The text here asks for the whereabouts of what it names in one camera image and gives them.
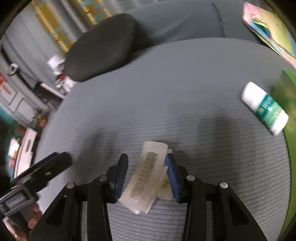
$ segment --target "blue rubber tip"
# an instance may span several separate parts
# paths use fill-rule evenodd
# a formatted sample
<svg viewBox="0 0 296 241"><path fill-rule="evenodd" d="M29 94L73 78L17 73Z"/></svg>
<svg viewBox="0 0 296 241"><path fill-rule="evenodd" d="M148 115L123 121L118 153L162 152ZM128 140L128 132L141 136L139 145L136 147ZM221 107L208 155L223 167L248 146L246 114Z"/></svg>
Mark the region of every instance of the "blue rubber tip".
<svg viewBox="0 0 296 241"><path fill-rule="evenodd" d="M170 187L172 189L173 197L176 199L176 202L179 202L181 199L180 185L169 155L165 156L165 165L168 166L167 173L168 173L168 179L170 182Z"/></svg>
<svg viewBox="0 0 296 241"><path fill-rule="evenodd" d="M122 154L120 159L124 158L122 168L118 175L118 178L115 182L115 198L119 199L121 197L121 192L123 189L124 181L126 178L126 173L128 171L128 156L126 154Z"/></svg>

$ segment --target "gray ribbed fabric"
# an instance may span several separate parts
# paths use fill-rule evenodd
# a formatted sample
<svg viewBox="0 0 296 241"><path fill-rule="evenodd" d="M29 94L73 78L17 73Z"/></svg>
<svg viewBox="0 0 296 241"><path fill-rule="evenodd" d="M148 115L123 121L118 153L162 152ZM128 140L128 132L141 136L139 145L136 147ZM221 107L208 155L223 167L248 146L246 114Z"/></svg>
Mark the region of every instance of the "gray ribbed fabric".
<svg viewBox="0 0 296 241"><path fill-rule="evenodd" d="M286 142L240 96L248 81L269 92L282 67L292 70L253 42L193 39L155 46L123 68L78 83L39 145L37 160L54 151L68 151L74 160L40 192L42 208L67 182L83 184L104 174L121 153L129 156L128 182L143 142L160 141L190 174L227 182L268 240L276 241L290 194ZM114 241L181 240L185 205L156 200L139 215L121 204L108 208Z"/></svg>

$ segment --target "gray fabric surface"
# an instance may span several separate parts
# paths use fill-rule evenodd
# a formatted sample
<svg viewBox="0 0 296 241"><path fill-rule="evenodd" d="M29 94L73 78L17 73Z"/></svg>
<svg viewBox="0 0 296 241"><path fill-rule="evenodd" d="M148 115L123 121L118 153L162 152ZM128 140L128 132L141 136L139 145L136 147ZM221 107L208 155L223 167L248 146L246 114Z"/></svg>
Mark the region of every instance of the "gray fabric surface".
<svg viewBox="0 0 296 241"><path fill-rule="evenodd" d="M242 21L243 3L231 0L163 1L132 9L153 45L226 37L262 43Z"/></svg>
<svg viewBox="0 0 296 241"><path fill-rule="evenodd" d="M268 240L276 241L290 194L286 142L283 133L274 137L240 96L248 81L269 92L282 67L292 70L256 43L193 39L152 47L123 68L76 84L36 156L67 151L74 165L40 192L41 207L45 210L67 182L83 184L104 174L121 153L130 161L126 185L142 143L161 141L190 174L231 185ZM114 241L181 240L185 205L156 200L149 213L139 215L121 204L108 209Z"/></svg>

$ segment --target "white bottle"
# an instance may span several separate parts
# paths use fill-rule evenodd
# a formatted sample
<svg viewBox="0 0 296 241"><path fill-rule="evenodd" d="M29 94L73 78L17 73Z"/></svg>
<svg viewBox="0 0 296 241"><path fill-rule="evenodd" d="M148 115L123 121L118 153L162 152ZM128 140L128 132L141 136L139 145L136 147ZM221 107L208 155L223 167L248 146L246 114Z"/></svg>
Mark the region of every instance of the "white bottle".
<svg viewBox="0 0 296 241"><path fill-rule="evenodd" d="M289 116L263 89L249 82L242 93L242 101L265 126L277 136L288 122Z"/></svg>

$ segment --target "green paper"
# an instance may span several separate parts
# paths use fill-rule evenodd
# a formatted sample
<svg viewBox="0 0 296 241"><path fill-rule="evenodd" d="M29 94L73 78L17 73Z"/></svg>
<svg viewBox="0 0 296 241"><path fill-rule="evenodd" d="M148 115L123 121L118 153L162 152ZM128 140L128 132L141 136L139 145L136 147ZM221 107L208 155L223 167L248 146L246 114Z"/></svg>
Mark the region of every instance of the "green paper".
<svg viewBox="0 0 296 241"><path fill-rule="evenodd" d="M289 120L284 128L291 166L291 193L289 208L281 234L286 230L296 214L296 74L283 69L272 98L288 114Z"/></svg>

